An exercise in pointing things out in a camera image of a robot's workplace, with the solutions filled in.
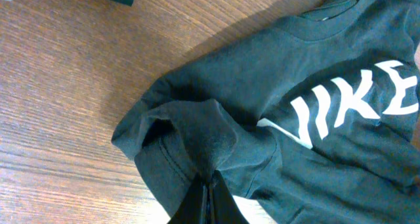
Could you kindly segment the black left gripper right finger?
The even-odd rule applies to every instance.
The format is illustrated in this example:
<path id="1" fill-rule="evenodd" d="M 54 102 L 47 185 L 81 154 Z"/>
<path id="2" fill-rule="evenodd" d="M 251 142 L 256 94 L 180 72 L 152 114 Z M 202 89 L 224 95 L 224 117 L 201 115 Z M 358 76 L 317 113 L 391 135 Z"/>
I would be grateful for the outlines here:
<path id="1" fill-rule="evenodd" d="M 210 224 L 248 224 L 220 173 L 215 171 L 209 186 Z"/>

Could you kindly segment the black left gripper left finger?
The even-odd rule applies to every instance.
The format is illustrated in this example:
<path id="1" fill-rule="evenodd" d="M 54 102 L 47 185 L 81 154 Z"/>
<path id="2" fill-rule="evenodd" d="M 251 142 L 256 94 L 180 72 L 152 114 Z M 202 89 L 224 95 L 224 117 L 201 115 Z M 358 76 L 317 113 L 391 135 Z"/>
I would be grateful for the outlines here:
<path id="1" fill-rule="evenodd" d="M 199 175 L 194 177 L 178 210 L 168 224 L 206 224 L 207 187 Z"/>

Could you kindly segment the black Nike t-shirt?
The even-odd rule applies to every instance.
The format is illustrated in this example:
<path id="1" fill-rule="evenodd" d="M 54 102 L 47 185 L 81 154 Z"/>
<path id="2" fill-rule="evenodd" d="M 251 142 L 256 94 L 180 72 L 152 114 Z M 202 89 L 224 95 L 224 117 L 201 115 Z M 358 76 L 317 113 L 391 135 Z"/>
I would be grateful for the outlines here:
<path id="1" fill-rule="evenodd" d="M 278 223 L 418 223 L 419 0 L 326 0 L 157 79 L 112 144 L 169 215 L 196 174 Z"/>

